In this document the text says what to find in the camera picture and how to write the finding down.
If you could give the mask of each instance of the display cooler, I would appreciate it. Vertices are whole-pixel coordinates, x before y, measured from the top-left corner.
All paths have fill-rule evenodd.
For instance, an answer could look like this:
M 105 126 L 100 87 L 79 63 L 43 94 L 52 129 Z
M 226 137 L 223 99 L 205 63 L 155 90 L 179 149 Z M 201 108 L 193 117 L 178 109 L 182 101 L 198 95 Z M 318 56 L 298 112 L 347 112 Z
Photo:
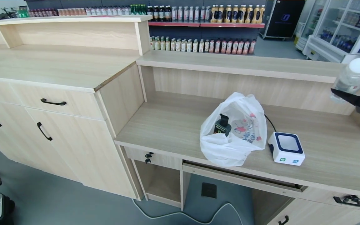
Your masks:
M 302 52 L 311 60 L 334 63 L 348 63 L 360 57 L 360 0 L 326 3 Z
M 303 50 L 309 35 L 313 34 L 313 31 L 318 24 L 319 18 L 322 15 L 323 8 L 326 5 L 326 0 L 316 0 L 312 5 L 309 16 L 306 19 L 305 26 L 301 35 L 299 36 L 298 42 L 295 47 L 299 50 Z
M 259 30 L 262 38 L 292 38 L 305 0 L 267 0 L 266 4 L 270 14 L 263 18 L 267 26 Z

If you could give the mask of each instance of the white plastic bag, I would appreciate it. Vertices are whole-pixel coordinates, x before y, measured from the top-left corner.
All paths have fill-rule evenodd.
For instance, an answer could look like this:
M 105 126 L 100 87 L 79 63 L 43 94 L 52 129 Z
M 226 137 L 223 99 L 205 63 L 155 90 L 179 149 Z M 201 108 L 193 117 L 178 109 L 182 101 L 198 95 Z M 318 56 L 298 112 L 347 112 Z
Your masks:
M 219 114 L 229 117 L 230 134 L 214 134 Z M 234 92 L 201 125 L 201 151 L 214 164 L 222 167 L 241 166 L 254 150 L 266 146 L 266 119 L 262 106 L 253 94 Z

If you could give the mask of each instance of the plastic bottle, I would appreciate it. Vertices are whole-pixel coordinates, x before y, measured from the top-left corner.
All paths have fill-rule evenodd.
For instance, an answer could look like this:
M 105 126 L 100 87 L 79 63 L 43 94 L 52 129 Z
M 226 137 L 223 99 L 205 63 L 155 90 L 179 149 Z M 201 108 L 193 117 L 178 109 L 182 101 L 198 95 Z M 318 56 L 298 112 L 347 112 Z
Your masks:
M 166 49 L 166 42 L 164 37 L 160 37 L 160 49 L 163 51 Z
M 113 8 L 112 8 L 112 6 L 109 6 L 106 11 L 107 11 L 108 15 L 113 16 Z
M 200 7 L 199 6 L 195 6 L 195 11 L 194 11 L 194 22 L 198 23 L 200 19 Z
M 181 41 L 177 40 L 176 41 L 176 51 L 179 52 L 181 50 Z
M 155 50 L 160 50 L 160 40 L 159 37 L 155 38 Z
M 236 39 L 236 41 L 234 41 L 233 43 L 233 51 L 231 52 L 231 54 L 233 55 L 237 54 L 237 50 L 238 50 L 238 39 Z
M 220 39 L 217 39 L 215 42 L 215 53 L 219 53 L 220 51 Z
M 188 17 L 189 17 L 189 22 L 190 23 L 194 23 L 194 7 L 193 6 L 191 6 L 190 7 L 190 11 L 189 11 L 189 13 L 188 13 Z
M 210 40 L 210 42 L 209 42 L 209 53 L 213 53 L 214 50 L 215 50 L 215 41 Z
M 245 14 L 244 23 L 249 24 L 254 17 L 254 9 L 252 5 L 249 5 L 247 8 L 247 13 Z
M 258 18 L 258 20 L 256 21 L 257 24 L 261 24 L 261 23 L 262 23 L 264 12 L 265 12 L 265 5 L 262 5 L 262 7 L 260 7 L 260 9 L 259 9 L 259 18 Z
M 360 89 L 360 57 L 352 60 L 341 70 L 333 88 L 349 94 L 355 94 Z M 345 101 L 333 93 L 330 98 L 339 103 Z
M 210 6 L 206 6 L 205 9 L 205 22 L 210 23 Z
M 250 49 L 248 50 L 248 54 L 254 54 L 255 43 L 256 43 L 256 40 L 251 41 Z
M 147 7 L 147 15 L 152 16 L 152 20 L 154 20 L 154 12 L 153 12 L 151 6 Z
M 220 5 L 220 8 L 217 10 L 217 22 L 218 23 L 223 22 L 223 13 L 224 13 L 224 7 L 223 7 L 223 5 Z
M 161 22 L 166 22 L 165 8 L 163 6 L 159 7 L 159 19 L 160 19 Z
M 170 51 L 170 41 L 169 41 L 169 37 L 166 37 L 165 50 L 166 50 L 166 51 Z
M 184 16 L 183 16 L 184 23 L 189 22 L 189 16 L 190 16 L 190 11 L 188 9 L 188 6 L 184 6 Z
M 232 18 L 232 12 L 233 12 L 233 10 L 231 9 L 231 5 L 227 5 L 227 7 L 226 7 L 226 17 L 224 18 L 225 23 L 230 23 L 231 18 Z
M 153 37 L 150 37 L 150 50 L 155 50 L 155 45 L 154 45 Z
M 172 40 L 170 41 L 170 50 L 176 51 L 176 39 L 174 38 L 172 38 Z
M 192 52 L 194 52 L 194 53 L 198 52 L 198 41 L 197 41 L 197 39 L 195 39 L 194 43 L 192 44 Z
M 158 6 L 154 6 L 154 21 L 160 22 Z
M 120 6 L 117 7 L 117 14 L 118 14 L 119 16 L 123 15 L 122 7 L 120 7 Z
M 205 41 L 205 49 L 204 49 L 204 52 L 209 52 L 209 40 L 206 40 Z
M 106 7 L 102 7 L 101 8 L 101 12 L 104 16 L 107 16 L 108 15 L 108 9 Z
M 222 50 L 220 51 L 220 53 L 225 54 L 226 53 L 226 47 L 227 47 L 227 42 L 226 42 L 226 39 L 224 39 L 222 41 Z
M 129 10 L 129 8 L 127 6 L 124 7 L 124 14 L 125 15 L 130 15 L 130 10 Z
M 254 8 L 254 17 L 251 20 L 252 24 L 256 24 L 256 22 L 258 21 L 257 17 L 259 18 L 260 13 L 259 13 L 259 5 L 256 5 L 256 7 Z
M 238 5 L 234 5 L 231 22 L 237 23 L 237 18 L 238 18 Z
M 218 9 L 216 9 L 216 5 L 213 5 L 211 11 L 209 12 L 210 13 L 209 19 L 211 23 L 216 23 L 218 21 L 217 17 L 215 19 L 215 12 L 217 12 L 217 10 Z
M 169 6 L 166 6 L 165 8 L 165 20 L 166 22 L 170 22 L 172 20 L 172 16 L 171 16 L 171 13 L 172 10 L 169 8 Z
M 182 40 L 181 41 L 181 51 L 182 52 L 185 52 L 186 51 L 186 40 Z
M 178 21 L 181 23 L 183 22 L 183 7 L 179 6 L 179 10 L 177 12 Z
M 232 46 L 233 46 L 233 41 L 230 39 L 229 42 L 227 42 L 226 54 L 231 54 L 231 47 Z
M 172 8 L 172 21 L 173 22 L 177 22 L 178 21 L 178 17 L 177 17 L 177 7 L 173 6 Z
M 241 40 L 238 43 L 237 55 L 241 55 L 243 53 L 243 47 L 244 47 L 244 42 L 243 42 L 243 40 Z
M 91 8 L 91 15 L 95 16 L 97 14 L 97 11 L 95 9 L 95 7 Z
M 238 10 L 237 23 L 244 23 L 244 15 L 246 11 L 246 5 L 241 5 L 241 8 Z
M 203 40 L 203 39 L 200 40 L 200 49 L 199 49 L 199 52 L 200 52 L 200 53 L 203 53 L 203 52 L 204 52 L 204 40 Z
M 202 7 L 201 7 L 200 22 L 201 22 L 201 23 L 204 23 L 204 22 L 205 22 L 205 6 L 202 6 Z
M 97 7 L 97 8 L 95 9 L 95 12 L 96 12 L 96 14 L 97 14 L 98 16 L 102 15 L 102 12 L 101 12 L 101 8 L 100 8 L 100 7 Z
M 242 50 L 242 54 L 243 55 L 247 55 L 248 54 L 248 49 L 250 47 L 250 42 L 247 40 L 245 43 L 244 43 L 244 50 Z

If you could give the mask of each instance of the beverage bottle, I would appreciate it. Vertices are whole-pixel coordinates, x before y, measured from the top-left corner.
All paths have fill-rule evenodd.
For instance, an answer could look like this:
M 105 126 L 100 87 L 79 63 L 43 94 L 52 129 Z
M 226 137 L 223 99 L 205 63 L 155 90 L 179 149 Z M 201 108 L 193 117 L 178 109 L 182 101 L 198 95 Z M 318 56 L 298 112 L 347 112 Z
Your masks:
M 161 22 L 166 22 L 164 6 L 159 7 L 159 19 Z
M 200 19 L 200 7 L 199 6 L 195 6 L 195 11 L 194 11 L 194 22 L 198 23 Z
M 200 21 L 201 21 L 201 23 L 205 22 L 205 6 L 201 7 Z
M 333 88 L 349 94 L 355 94 L 360 89 L 360 57 L 352 60 L 341 70 L 333 84 Z M 333 93 L 330 98 L 338 103 L 345 102 L 344 99 Z
M 178 21 L 177 19 L 178 19 L 178 17 L 177 17 L 177 7 L 173 6 L 172 7 L 172 21 L 177 22 Z
M 122 6 L 122 15 L 124 15 L 124 9 L 126 7 Z M 136 15 L 144 15 L 143 5 L 137 4 L 136 5 Z
M 176 39 L 174 39 L 174 38 L 170 42 L 170 50 L 171 51 L 176 51 Z
M 234 41 L 233 43 L 233 51 L 231 52 L 231 54 L 237 54 L 237 50 L 238 50 L 238 39 L 236 39 L 236 41 Z
M 215 19 L 215 12 L 216 12 L 216 5 L 212 5 L 212 9 L 209 12 L 210 13 L 209 20 L 210 20 L 211 23 L 216 23 L 217 22 L 217 17 Z
M 183 40 L 183 41 L 181 42 L 181 51 L 182 51 L 182 52 L 185 52 L 185 51 L 186 51 L 186 40 Z
M 244 23 L 244 16 L 246 11 L 246 5 L 241 5 L 241 8 L 238 10 L 237 23 Z
M 108 14 L 108 15 L 111 15 L 111 16 L 113 15 L 113 8 L 112 8 L 112 6 L 109 6 L 106 11 L 107 11 L 107 14 Z
M 347 47 L 351 42 L 351 37 L 347 37 L 347 39 L 344 41 L 343 45 L 342 45 L 342 49 L 346 52 L 347 51 Z
M 152 10 L 151 10 L 151 6 L 148 6 L 147 7 L 147 15 L 149 15 L 149 16 L 152 16 L 152 18 L 153 18 L 153 12 L 152 12 Z
M 98 16 L 101 16 L 102 15 L 102 12 L 101 12 L 101 8 L 100 7 L 97 7 L 95 12 L 97 13 Z
M 265 5 L 262 5 L 262 7 L 260 7 L 260 9 L 259 9 L 259 18 L 258 18 L 258 20 L 256 21 L 257 24 L 261 24 L 261 23 L 262 23 L 264 12 L 265 12 Z
M 150 50 L 154 50 L 155 49 L 155 45 L 154 45 L 154 36 L 150 37 Z
M 134 5 L 130 5 L 131 10 L 130 10 L 130 15 L 135 15 L 136 14 L 136 8 Z
M 220 51 L 220 39 L 217 39 L 215 43 L 215 53 L 219 53 Z
M 210 42 L 209 42 L 209 53 L 213 53 L 214 49 L 215 49 L 215 41 L 210 40 Z
M 225 54 L 226 53 L 226 47 L 227 47 L 227 41 L 226 41 L 226 39 L 224 39 L 222 41 L 222 49 L 221 49 L 220 53 Z
M 193 23 L 194 22 L 194 7 L 193 6 L 190 7 L 188 17 L 189 17 L 189 22 Z
M 204 52 L 209 52 L 209 40 L 206 40 L 205 41 L 205 49 L 204 49 Z
M 210 6 L 206 6 L 206 9 L 205 9 L 205 22 L 206 23 L 209 23 L 210 22 Z
M 243 53 L 243 47 L 244 47 L 244 42 L 243 40 L 241 40 L 238 43 L 237 55 L 241 55 Z
M 165 38 L 160 37 L 160 49 L 164 51 L 165 47 L 166 47 Z
M 160 50 L 160 40 L 159 37 L 155 38 L 155 50 Z
M 226 47 L 226 54 L 231 54 L 231 47 L 233 46 L 233 40 L 229 40 L 229 42 L 227 42 L 227 47 Z
M 124 7 L 124 14 L 125 15 L 130 15 L 130 12 L 131 12 L 131 8 L 128 7 L 128 6 L 125 6 Z
M 167 6 L 169 8 L 169 22 L 172 21 L 172 7 L 169 5 Z
M 165 20 L 166 22 L 170 22 L 172 20 L 172 16 L 170 15 L 171 9 L 169 9 L 169 6 L 166 6 L 165 8 Z
M 180 50 L 181 50 L 181 41 L 180 41 L 180 39 L 178 39 L 176 41 L 176 51 L 179 52 Z
M 106 7 L 102 8 L 102 14 L 107 16 L 108 15 L 108 9 Z
M 223 5 L 220 5 L 220 8 L 217 11 L 217 22 L 221 23 L 223 21 L 223 13 L 224 13 L 224 7 Z
M 255 43 L 256 43 L 256 40 L 251 41 L 250 49 L 248 50 L 248 54 L 254 54 Z
M 166 50 L 166 51 L 170 51 L 170 41 L 169 41 L 169 37 L 166 37 L 165 50 Z
M 247 55 L 248 54 L 248 49 L 250 47 L 250 42 L 247 40 L 245 43 L 244 43 L 244 50 L 242 50 L 242 54 L 243 55 Z
M 189 9 L 188 6 L 184 7 L 184 15 L 183 15 L 183 19 L 184 19 L 184 23 L 188 23 L 189 22 Z
M 41 14 L 42 14 L 43 17 L 48 16 L 48 14 L 46 12 L 46 9 L 44 9 L 44 8 L 41 10 Z M 26 18 L 26 13 L 24 12 L 24 9 L 22 9 L 22 18 Z
M 233 10 L 231 9 L 231 5 L 227 5 L 226 8 L 226 17 L 224 18 L 225 23 L 230 23 L 232 18 Z
M 259 13 L 259 5 L 256 5 L 256 7 L 254 8 L 254 17 L 251 20 L 252 24 L 256 24 L 256 22 L 258 21 L 258 19 L 256 17 L 259 17 L 260 13 Z
M 134 13 L 137 15 L 138 11 L 137 11 L 137 5 L 134 6 Z M 121 6 L 118 6 L 117 7 L 117 14 L 119 16 L 123 15 L 123 12 L 122 12 L 122 7 Z
M 194 40 L 194 43 L 193 43 L 193 45 L 192 45 L 192 51 L 193 51 L 194 53 L 197 53 L 197 52 L 198 52 L 198 41 L 197 41 L 197 39 Z
M 204 52 L 204 40 L 203 40 L 203 39 L 200 40 L 200 49 L 199 49 L 199 52 L 200 52 L 200 53 L 203 53 L 203 52 Z
M 179 10 L 177 12 L 178 21 L 181 23 L 183 22 L 183 7 L 179 6 Z
M 238 18 L 238 5 L 234 5 L 231 22 L 237 23 L 237 18 Z
M 154 21 L 160 22 L 158 6 L 154 6 Z
M 254 17 L 254 9 L 252 5 L 248 5 L 247 13 L 245 14 L 244 23 L 249 24 Z

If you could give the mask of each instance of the light wood cabinet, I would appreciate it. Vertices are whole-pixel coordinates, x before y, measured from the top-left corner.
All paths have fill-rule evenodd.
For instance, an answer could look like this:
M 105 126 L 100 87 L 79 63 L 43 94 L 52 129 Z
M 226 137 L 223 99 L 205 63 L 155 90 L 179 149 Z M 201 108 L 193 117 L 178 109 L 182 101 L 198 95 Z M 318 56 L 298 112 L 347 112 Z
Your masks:
M 105 121 L 26 108 L 84 185 L 136 198 Z
M 5 131 L 6 126 L 0 127 L 0 151 L 15 162 L 21 162 L 25 165 L 31 164 L 31 160 L 23 153 L 14 139 L 11 138 L 9 132 Z
M 0 124 L 20 148 L 20 154 L 24 155 L 25 160 L 18 158 L 17 162 L 78 181 L 50 141 L 44 138 L 25 107 L 0 102 Z
M 267 224 L 354 225 L 358 222 L 360 222 L 360 210 L 296 198 Z

